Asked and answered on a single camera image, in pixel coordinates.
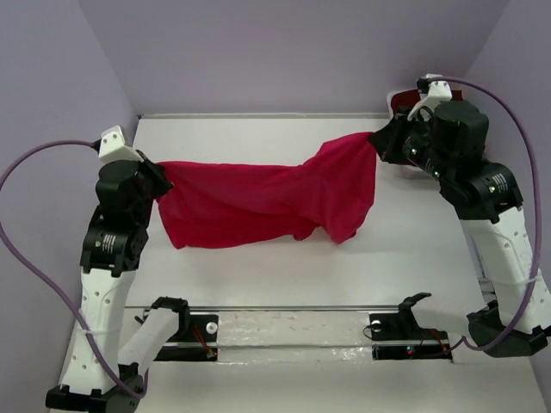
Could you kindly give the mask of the pink t-shirt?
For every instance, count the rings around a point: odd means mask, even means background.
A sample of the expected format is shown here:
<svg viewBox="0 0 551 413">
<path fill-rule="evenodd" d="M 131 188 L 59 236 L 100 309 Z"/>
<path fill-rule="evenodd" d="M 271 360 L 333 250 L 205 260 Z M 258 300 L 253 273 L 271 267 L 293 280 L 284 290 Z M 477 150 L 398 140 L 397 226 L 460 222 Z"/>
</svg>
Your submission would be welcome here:
<svg viewBox="0 0 551 413">
<path fill-rule="evenodd" d="M 323 143 L 296 166 L 163 161 L 172 189 L 158 200 L 177 249 L 223 249 L 323 229 L 356 235 L 375 203 L 377 153 L 368 132 Z"/>
</svg>

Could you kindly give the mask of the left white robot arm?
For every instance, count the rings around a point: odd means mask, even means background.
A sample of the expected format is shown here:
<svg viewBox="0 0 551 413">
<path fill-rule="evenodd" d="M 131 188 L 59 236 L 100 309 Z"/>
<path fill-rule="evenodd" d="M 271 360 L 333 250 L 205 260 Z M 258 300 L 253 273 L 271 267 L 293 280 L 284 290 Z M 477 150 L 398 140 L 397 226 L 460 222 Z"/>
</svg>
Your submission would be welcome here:
<svg viewBox="0 0 551 413">
<path fill-rule="evenodd" d="M 120 345 L 127 296 L 148 240 L 154 201 L 171 189 L 164 168 L 126 149 L 102 155 L 80 259 L 82 298 L 71 358 L 46 406 L 73 412 L 134 412 L 146 395 L 147 372 L 168 339 L 190 330 L 189 304 L 160 297 L 130 341 Z"/>
</svg>

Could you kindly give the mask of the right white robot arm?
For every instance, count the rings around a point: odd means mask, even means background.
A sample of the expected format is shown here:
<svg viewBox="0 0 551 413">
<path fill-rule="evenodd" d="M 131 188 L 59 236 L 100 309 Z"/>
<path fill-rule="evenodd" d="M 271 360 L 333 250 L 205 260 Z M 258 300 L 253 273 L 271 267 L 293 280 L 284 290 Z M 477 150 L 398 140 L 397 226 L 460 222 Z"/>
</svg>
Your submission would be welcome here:
<svg viewBox="0 0 551 413">
<path fill-rule="evenodd" d="M 468 102 L 399 108 L 369 139 L 381 160 L 415 166 L 439 184 L 482 266 L 493 298 L 478 311 L 438 305 L 431 293 L 404 299 L 396 317 L 407 337 L 425 329 L 469 338 L 493 358 L 529 357 L 550 336 L 550 290 L 534 261 L 513 173 L 486 159 L 488 118 Z"/>
</svg>

